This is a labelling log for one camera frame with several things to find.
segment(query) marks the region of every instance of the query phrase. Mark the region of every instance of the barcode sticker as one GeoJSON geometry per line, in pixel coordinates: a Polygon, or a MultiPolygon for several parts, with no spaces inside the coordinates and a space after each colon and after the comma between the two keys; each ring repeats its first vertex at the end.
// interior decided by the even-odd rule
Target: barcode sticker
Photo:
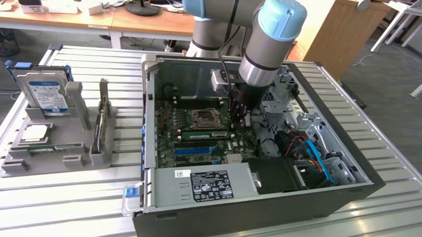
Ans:
{"type": "Polygon", "coordinates": [[[174,170],[174,171],[173,171],[173,176],[174,176],[176,178],[190,177],[190,170],[189,170],[189,169],[174,170]]]}

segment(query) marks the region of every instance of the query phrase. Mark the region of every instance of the motherboard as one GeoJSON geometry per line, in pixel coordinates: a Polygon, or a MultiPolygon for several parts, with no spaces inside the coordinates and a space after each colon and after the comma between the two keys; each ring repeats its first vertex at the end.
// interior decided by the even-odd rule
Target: motherboard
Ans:
{"type": "Polygon", "coordinates": [[[221,98],[156,101],[158,168],[241,162],[261,149],[251,127],[231,131],[221,98]]]}

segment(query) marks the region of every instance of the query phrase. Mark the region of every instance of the white label sticker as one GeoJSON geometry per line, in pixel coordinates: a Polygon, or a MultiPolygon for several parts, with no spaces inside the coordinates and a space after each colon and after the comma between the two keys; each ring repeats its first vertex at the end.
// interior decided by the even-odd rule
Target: white label sticker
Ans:
{"type": "Polygon", "coordinates": [[[174,170],[174,171],[173,171],[173,176],[174,176],[176,178],[190,177],[190,170],[189,170],[189,169],[174,170]]]}
{"type": "Polygon", "coordinates": [[[209,135],[194,135],[189,136],[189,138],[209,138],[209,135]]]}
{"type": "Polygon", "coordinates": [[[53,149],[56,151],[60,151],[60,150],[66,150],[66,148],[69,148],[69,147],[74,147],[74,146],[54,146],[53,149]]]}
{"type": "Polygon", "coordinates": [[[58,94],[60,85],[56,81],[30,81],[32,94],[42,110],[48,112],[66,111],[64,96],[58,94]]]}
{"type": "Polygon", "coordinates": [[[211,134],[211,136],[212,136],[212,137],[224,137],[224,136],[227,136],[227,132],[213,132],[213,133],[211,134]]]}
{"type": "Polygon", "coordinates": [[[53,151],[52,148],[28,150],[29,153],[52,152],[52,151],[53,151]]]}
{"type": "Polygon", "coordinates": [[[106,26],[96,26],[96,25],[88,25],[90,28],[97,28],[97,29],[108,29],[106,26]]]}

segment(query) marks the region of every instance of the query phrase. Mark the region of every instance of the black desk lamp base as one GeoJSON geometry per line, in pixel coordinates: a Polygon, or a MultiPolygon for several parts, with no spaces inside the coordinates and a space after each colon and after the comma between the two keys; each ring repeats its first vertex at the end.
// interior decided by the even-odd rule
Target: black desk lamp base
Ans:
{"type": "Polygon", "coordinates": [[[140,0],[140,4],[129,2],[124,7],[128,12],[137,16],[152,16],[158,13],[158,8],[156,6],[150,6],[149,4],[144,4],[142,0],[140,0]]]}

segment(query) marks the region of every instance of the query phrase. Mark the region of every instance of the red cable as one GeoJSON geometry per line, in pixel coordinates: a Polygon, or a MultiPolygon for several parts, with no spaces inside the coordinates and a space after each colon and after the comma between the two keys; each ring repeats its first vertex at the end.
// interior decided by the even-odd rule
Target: red cable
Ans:
{"type": "Polygon", "coordinates": [[[316,165],[316,167],[317,167],[317,169],[319,169],[319,173],[321,173],[321,167],[320,167],[320,165],[317,164],[316,161],[315,161],[315,165],[316,165]]]}
{"type": "Polygon", "coordinates": [[[299,137],[307,139],[305,136],[295,136],[295,138],[292,139],[292,141],[291,141],[291,143],[289,143],[289,146],[288,146],[288,149],[287,149],[287,151],[285,151],[284,156],[287,156],[287,154],[288,154],[288,152],[289,152],[289,149],[291,149],[291,146],[292,146],[292,143],[295,142],[296,138],[299,138],[299,137]]]}
{"type": "Polygon", "coordinates": [[[158,123],[158,126],[157,126],[157,127],[161,127],[161,125],[162,125],[164,122],[165,122],[166,117],[168,117],[169,114],[170,114],[170,103],[168,103],[166,101],[164,101],[164,103],[168,104],[168,112],[166,112],[166,115],[165,115],[162,121],[158,123]]]}

